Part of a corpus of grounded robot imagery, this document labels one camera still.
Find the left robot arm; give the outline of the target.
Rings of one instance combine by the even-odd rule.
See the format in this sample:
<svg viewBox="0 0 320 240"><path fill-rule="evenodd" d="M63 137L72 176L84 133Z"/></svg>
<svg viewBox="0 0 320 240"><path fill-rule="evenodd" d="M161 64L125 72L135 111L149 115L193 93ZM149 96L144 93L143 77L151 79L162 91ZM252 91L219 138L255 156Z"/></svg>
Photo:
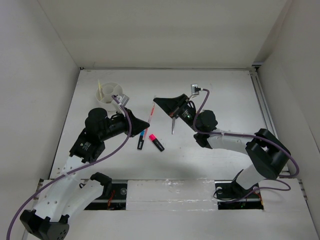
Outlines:
<svg viewBox="0 0 320 240"><path fill-rule="evenodd" d="M112 179L100 172L80 186L86 170L98 162L105 150L105 141L120 134L132 138L150 126L127 108L112 117L108 117L105 109L94 108L84 123L85 128L69 151L60 176L51 181L45 197L35 207L24 210L19 217L26 231L40 240L63 240L76 215L93 200L111 194Z"/></svg>

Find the yellow thin highlighter pen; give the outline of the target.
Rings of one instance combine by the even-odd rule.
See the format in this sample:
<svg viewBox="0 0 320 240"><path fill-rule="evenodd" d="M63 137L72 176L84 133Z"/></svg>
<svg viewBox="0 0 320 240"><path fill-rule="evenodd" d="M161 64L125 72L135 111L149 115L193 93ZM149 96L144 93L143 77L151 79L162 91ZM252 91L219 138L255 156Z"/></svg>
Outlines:
<svg viewBox="0 0 320 240"><path fill-rule="evenodd" d="M99 92L99 97L100 97L99 101L102 101L102 99L104 98L103 91L102 91L100 80L98 79L97 81L98 81L98 92Z"/></svg>

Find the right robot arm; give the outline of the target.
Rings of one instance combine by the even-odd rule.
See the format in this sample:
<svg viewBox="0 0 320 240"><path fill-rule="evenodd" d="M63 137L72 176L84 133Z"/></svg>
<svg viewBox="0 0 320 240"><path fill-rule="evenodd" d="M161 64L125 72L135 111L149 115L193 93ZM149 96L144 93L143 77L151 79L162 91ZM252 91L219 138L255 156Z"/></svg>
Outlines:
<svg viewBox="0 0 320 240"><path fill-rule="evenodd" d="M198 145L207 149L222 149L247 155L251 165L241 170L224 191L243 197L262 180L276 180L290 159L289 150L267 129L253 135L232 133L217 128L211 110L196 109L187 95L174 98L156 97L153 100L170 118L180 118L195 131Z"/></svg>

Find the blue cap black marker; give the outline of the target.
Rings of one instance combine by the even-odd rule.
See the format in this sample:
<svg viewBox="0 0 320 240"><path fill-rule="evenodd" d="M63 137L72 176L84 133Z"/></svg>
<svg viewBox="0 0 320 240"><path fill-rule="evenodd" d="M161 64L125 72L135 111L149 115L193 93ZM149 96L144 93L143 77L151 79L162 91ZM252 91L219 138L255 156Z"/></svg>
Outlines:
<svg viewBox="0 0 320 240"><path fill-rule="evenodd" d="M146 133L146 130L143 130L139 135L138 144L137 144L137 149L138 150L142 150L143 149L143 145L144 145L144 142L145 142L145 133Z"/></svg>

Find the pink cap black marker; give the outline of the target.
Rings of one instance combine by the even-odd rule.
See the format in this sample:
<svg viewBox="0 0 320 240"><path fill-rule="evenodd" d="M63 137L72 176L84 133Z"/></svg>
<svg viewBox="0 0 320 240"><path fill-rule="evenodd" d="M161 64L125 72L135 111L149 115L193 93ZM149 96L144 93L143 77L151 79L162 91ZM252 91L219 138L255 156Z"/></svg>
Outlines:
<svg viewBox="0 0 320 240"><path fill-rule="evenodd" d="M154 134L150 134L149 139L152 141L152 143L156 146L156 148L160 152L163 152L165 150L164 146L160 143L160 141L157 139L157 137Z"/></svg>

